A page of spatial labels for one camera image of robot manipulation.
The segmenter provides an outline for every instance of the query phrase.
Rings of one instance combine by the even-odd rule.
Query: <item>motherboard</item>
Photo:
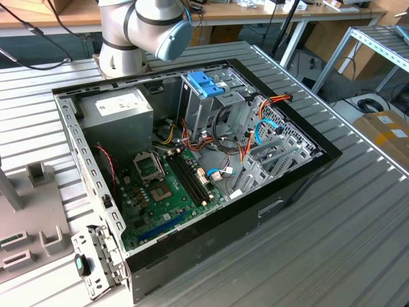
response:
[[[204,180],[200,165],[187,149],[162,156],[141,153],[121,170],[120,177],[118,197],[127,225],[122,235],[127,251],[226,201]]]

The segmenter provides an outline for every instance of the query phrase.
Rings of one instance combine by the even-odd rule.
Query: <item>side panel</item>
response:
[[[331,165],[332,163],[329,163],[320,170],[300,178],[225,223],[216,226],[138,271],[132,272],[134,265],[131,263],[132,258],[129,258],[127,264],[132,272],[129,282],[133,302],[138,303],[167,282],[277,215],[281,209],[290,206],[294,198],[302,195],[305,189]]]

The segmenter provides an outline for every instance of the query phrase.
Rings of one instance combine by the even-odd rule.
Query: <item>metal table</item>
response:
[[[403,40],[403,37],[396,33],[394,26],[368,26],[368,27],[356,27],[349,28],[345,33],[341,43],[339,43],[334,54],[328,61],[326,67],[322,71],[312,91],[317,93],[323,86],[325,80],[331,73],[332,67],[337,62],[338,58],[344,51],[344,48],[348,45],[351,38],[358,40],[356,46],[351,50],[348,58],[354,58],[357,50],[362,44],[365,44],[385,59],[395,64],[395,67],[390,71],[386,78],[379,84],[376,91],[380,91],[390,80],[390,78],[402,68],[406,72],[409,72],[409,45]],[[347,59],[342,67],[339,69],[339,73],[343,73],[345,68],[350,63]]]
[[[161,70],[238,58],[343,152],[292,207],[147,297],[141,306],[404,306],[409,298],[409,181],[318,97],[245,42],[187,49]],[[4,170],[53,165],[72,233],[98,217],[88,203],[50,89],[100,80],[91,60],[51,72],[0,70],[0,154]],[[87,306],[73,257],[0,285],[5,306]],[[130,306],[125,287],[98,306]]]

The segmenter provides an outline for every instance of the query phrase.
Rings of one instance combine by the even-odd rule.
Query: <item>ram slot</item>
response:
[[[199,180],[192,174],[182,157],[178,155],[167,157],[166,161],[196,205],[201,205],[204,201],[210,201],[207,192],[203,189]]]

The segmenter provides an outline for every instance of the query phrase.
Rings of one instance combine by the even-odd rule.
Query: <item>blue drive bay latch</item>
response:
[[[187,77],[206,98],[224,93],[224,88],[218,87],[204,72],[191,72]]]

